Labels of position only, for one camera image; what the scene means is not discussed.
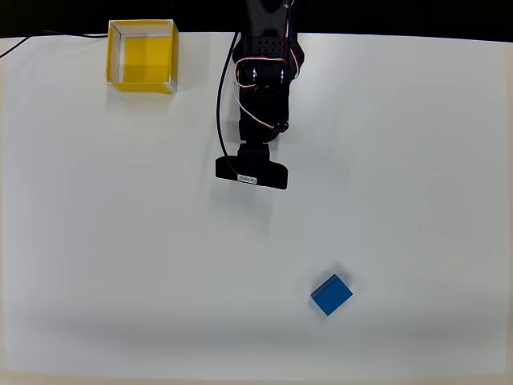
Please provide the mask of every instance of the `open yellow box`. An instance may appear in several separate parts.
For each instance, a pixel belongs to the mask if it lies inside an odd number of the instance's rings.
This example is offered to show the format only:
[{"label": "open yellow box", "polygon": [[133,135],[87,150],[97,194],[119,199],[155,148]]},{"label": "open yellow box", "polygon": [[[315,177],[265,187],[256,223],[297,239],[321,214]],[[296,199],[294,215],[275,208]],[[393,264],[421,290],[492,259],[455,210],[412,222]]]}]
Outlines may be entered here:
[{"label": "open yellow box", "polygon": [[125,92],[177,90],[179,32],[172,20],[111,20],[107,83]]}]

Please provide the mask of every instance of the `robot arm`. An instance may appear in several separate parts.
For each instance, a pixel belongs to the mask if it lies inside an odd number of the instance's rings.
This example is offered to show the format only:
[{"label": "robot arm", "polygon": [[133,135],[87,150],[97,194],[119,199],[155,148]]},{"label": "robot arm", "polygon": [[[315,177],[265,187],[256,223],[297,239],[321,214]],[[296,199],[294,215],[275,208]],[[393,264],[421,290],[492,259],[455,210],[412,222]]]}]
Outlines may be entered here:
[{"label": "robot arm", "polygon": [[270,1],[265,3],[268,8],[263,0],[245,2],[246,28],[232,52],[234,86],[239,87],[239,133],[245,143],[237,156],[225,153],[216,160],[216,176],[286,189],[289,172],[270,160],[268,142],[289,128],[289,87],[305,56],[293,23],[294,0],[277,0],[272,9]]}]

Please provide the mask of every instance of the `white surface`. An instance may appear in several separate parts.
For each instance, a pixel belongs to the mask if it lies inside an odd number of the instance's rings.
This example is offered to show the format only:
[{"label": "white surface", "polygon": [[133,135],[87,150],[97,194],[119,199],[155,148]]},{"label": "white surface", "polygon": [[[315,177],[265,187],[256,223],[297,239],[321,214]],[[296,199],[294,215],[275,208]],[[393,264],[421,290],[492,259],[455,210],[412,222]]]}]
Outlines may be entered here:
[{"label": "white surface", "polygon": [[[34,38],[6,58],[6,367],[171,379],[504,371],[503,45],[302,35],[291,128],[272,145],[289,168],[278,191],[214,177],[231,37],[180,35],[174,96],[108,88],[106,42]],[[322,318],[309,294],[341,271],[354,296]]]}]

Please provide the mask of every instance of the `blue cube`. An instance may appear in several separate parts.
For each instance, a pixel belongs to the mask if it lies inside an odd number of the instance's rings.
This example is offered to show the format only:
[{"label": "blue cube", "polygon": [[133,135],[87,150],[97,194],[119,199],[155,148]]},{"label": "blue cube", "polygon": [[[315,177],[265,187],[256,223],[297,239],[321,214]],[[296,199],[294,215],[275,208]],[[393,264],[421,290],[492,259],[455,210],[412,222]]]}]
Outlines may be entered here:
[{"label": "blue cube", "polygon": [[312,299],[324,314],[330,315],[352,295],[351,290],[334,274],[312,293]]}]

